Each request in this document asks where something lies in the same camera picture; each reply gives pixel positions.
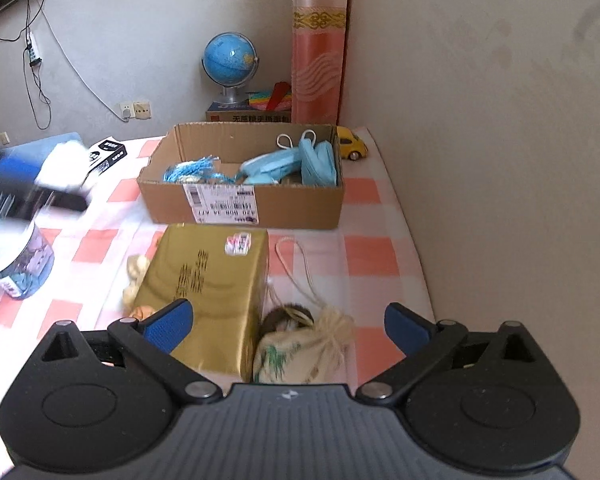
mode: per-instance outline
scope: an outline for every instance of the power strip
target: power strip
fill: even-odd
[[[33,33],[29,33],[29,43],[27,43],[27,50],[29,51],[29,66],[36,66],[42,63],[42,56],[40,56],[40,50],[36,43],[36,38],[33,37]]]

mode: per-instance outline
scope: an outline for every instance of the sticker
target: sticker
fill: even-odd
[[[258,224],[253,186],[183,184],[182,187],[199,224]]]
[[[251,235],[249,233],[237,233],[229,236],[224,244],[224,252],[229,256],[246,256],[251,249]]]
[[[12,298],[19,298],[24,294],[24,290],[21,290],[9,276],[0,278],[0,286],[7,291]]]

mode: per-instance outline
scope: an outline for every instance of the pink checkered bedsheet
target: pink checkered bedsheet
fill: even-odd
[[[355,345],[335,378],[351,388],[402,358],[382,328],[388,303],[399,301],[432,319],[420,261],[384,163],[366,128],[356,133],[369,154],[343,161],[346,192],[339,228],[269,230],[269,272],[282,301],[303,303],[274,252],[276,241],[290,235],[304,246],[320,294],[354,317]],[[152,256],[166,228],[151,222],[135,180],[159,142],[126,142],[128,156],[101,176],[83,216],[50,210],[36,218],[56,261],[33,297],[17,302],[0,290],[0,400],[55,320],[73,319],[82,330],[99,330],[121,316],[126,258]],[[296,279],[306,284],[299,250],[283,244],[282,253]]]

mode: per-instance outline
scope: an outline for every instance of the cardboard box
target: cardboard box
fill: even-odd
[[[206,111],[206,120],[227,123],[290,123],[291,110],[258,110],[249,106],[248,100],[233,105],[212,103]]]
[[[173,184],[162,180],[165,170],[173,164],[208,155],[220,157],[219,171],[233,176],[245,160],[276,150],[279,134],[289,135],[297,146],[308,128],[315,131],[317,142],[328,140],[334,153],[339,153],[336,127],[330,124],[187,123],[174,126],[138,176],[138,186],[151,218],[162,224],[195,222],[335,229],[344,198],[339,156],[335,157],[336,187],[303,186],[299,174],[270,186]],[[228,206],[235,210],[227,211]]]

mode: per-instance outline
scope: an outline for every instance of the red object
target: red object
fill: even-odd
[[[267,103],[266,111],[275,110],[278,105],[282,102],[282,99],[285,98],[285,95],[291,90],[291,85],[286,81],[280,81],[276,83],[273,87],[273,92],[271,92],[271,97],[269,98],[269,102]]]

